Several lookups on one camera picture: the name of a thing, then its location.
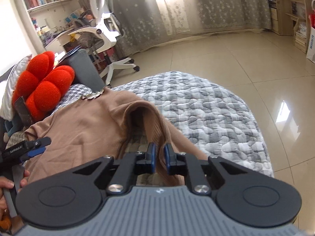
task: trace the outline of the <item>human hand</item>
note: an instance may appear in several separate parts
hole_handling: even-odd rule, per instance
[[[28,177],[29,175],[30,175],[30,172],[28,170],[24,170],[24,178],[20,182],[20,187],[25,187],[27,185],[27,180],[25,179],[25,177]],[[13,187],[14,187],[14,183],[11,180],[5,178],[4,176],[0,176],[0,215],[1,217],[2,217],[3,211],[7,209],[7,202],[5,201],[2,188],[12,189]]]

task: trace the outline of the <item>wooden cabinet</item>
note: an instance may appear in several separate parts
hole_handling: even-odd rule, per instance
[[[278,20],[271,18],[271,29],[276,34],[279,34],[279,22],[278,22]]]
[[[293,14],[293,2],[305,8],[305,16]],[[311,2],[312,0],[276,0],[277,8],[270,8],[271,30],[278,35],[292,35],[294,37],[294,45],[304,53],[306,53],[308,48],[311,31],[310,21],[308,20],[308,15],[313,12]],[[305,22],[307,26],[307,35],[304,41],[297,36],[299,33],[296,34],[299,30],[300,22]]]
[[[270,13],[271,13],[271,18],[272,18],[272,19],[278,20],[277,9],[275,9],[275,8],[270,8]]]

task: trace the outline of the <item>bed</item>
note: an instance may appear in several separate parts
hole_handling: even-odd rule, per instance
[[[223,157],[273,176],[270,157],[257,122],[246,103],[232,92],[200,77],[167,72],[130,82],[113,90],[128,90],[153,103],[193,144],[211,157]],[[92,90],[72,85],[56,109]],[[146,137],[135,131],[128,150],[146,150]]]

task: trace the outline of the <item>tile floor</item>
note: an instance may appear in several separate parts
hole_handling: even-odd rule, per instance
[[[302,196],[295,224],[315,231],[315,64],[291,36],[244,31],[214,34],[133,56],[139,72],[115,72],[113,86],[167,71],[220,84],[240,96],[260,126],[275,177]]]

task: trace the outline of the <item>gray sofa armrest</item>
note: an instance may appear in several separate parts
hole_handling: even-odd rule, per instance
[[[79,49],[68,57],[64,58],[58,66],[68,65],[75,71],[75,78],[72,84],[80,83],[91,88],[93,92],[105,87],[105,83],[99,76],[95,66],[89,58],[86,50]]]

